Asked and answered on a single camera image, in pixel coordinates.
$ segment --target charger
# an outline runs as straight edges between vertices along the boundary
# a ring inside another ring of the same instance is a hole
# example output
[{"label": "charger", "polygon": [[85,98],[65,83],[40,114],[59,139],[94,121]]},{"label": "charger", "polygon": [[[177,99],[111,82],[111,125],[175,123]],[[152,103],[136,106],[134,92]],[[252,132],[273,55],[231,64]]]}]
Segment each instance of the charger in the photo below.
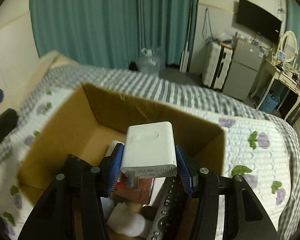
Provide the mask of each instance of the charger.
[{"label": "charger", "polygon": [[128,177],[127,185],[136,188],[139,178],[176,176],[177,160],[171,123],[130,126],[120,169]]}]

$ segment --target vanity table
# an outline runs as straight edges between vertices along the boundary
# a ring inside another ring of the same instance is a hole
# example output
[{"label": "vanity table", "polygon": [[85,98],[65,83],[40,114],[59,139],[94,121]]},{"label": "vanity table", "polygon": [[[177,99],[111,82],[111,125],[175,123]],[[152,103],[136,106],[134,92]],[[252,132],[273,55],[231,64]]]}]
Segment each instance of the vanity table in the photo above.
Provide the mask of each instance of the vanity table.
[{"label": "vanity table", "polygon": [[269,93],[269,90],[270,90],[274,80],[277,79],[282,84],[284,84],[286,87],[289,88],[288,92],[285,94],[283,100],[281,101],[280,105],[278,106],[278,108],[277,108],[278,110],[280,109],[280,107],[284,103],[285,99],[287,98],[287,96],[288,96],[288,94],[291,90],[298,95],[296,103],[293,105],[293,107],[290,109],[290,111],[287,113],[287,115],[284,118],[284,120],[286,120],[287,117],[292,113],[292,111],[300,103],[300,87],[298,86],[298,84],[292,78],[290,78],[287,74],[285,74],[284,72],[280,71],[277,67],[275,67],[268,58],[265,59],[265,61],[261,64],[260,67],[262,69],[261,69],[260,77],[259,77],[259,80],[258,80],[258,85],[256,87],[256,90],[251,94],[250,97],[253,98],[256,95],[258,89],[260,88],[260,85],[261,85],[261,82],[263,80],[263,77],[264,77],[265,73],[269,72],[272,75],[272,79],[271,79],[270,84],[268,85],[268,87],[266,89],[266,93],[263,95],[263,98],[261,99],[260,103],[257,106],[257,110],[260,108],[260,106],[262,105],[263,101],[265,100],[267,94]]}]

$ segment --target black tv screen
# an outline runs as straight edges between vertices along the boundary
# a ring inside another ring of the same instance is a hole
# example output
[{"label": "black tv screen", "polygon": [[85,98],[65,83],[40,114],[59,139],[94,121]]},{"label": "black tv screen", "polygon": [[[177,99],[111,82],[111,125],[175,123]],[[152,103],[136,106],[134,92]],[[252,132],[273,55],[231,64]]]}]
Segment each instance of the black tv screen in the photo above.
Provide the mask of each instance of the black tv screen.
[{"label": "black tv screen", "polygon": [[247,0],[239,0],[237,23],[242,24],[274,43],[278,43],[281,21]]}]

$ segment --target black remote control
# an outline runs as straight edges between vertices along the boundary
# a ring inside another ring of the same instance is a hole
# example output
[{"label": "black remote control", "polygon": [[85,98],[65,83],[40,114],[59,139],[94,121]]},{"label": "black remote control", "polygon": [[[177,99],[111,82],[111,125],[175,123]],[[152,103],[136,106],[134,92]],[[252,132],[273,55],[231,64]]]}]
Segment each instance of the black remote control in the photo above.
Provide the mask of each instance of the black remote control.
[{"label": "black remote control", "polygon": [[175,239],[181,223],[187,198],[181,178],[166,178],[162,189],[159,209],[146,240]]}]

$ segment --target white quilt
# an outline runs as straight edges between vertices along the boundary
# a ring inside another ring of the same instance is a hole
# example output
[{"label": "white quilt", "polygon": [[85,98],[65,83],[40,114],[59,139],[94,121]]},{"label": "white quilt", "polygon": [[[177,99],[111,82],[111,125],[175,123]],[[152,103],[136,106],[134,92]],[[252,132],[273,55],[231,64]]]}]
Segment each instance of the white quilt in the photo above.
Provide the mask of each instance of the white quilt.
[{"label": "white quilt", "polygon": [[[37,102],[28,123],[11,137],[13,154],[0,167],[0,216],[12,240],[18,238],[33,208],[18,190],[18,167],[45,123],[71,93],[72,90],[66,89],[47,91]],[[223,176],[242,174],[278,229],[291,185],[287,149],[275,125],[270,121],[228,117],[187,107],[178,109],[223,127],[226,131]],[[223,219],[224,199],[220,197],[216,239],[222,239]]]}]

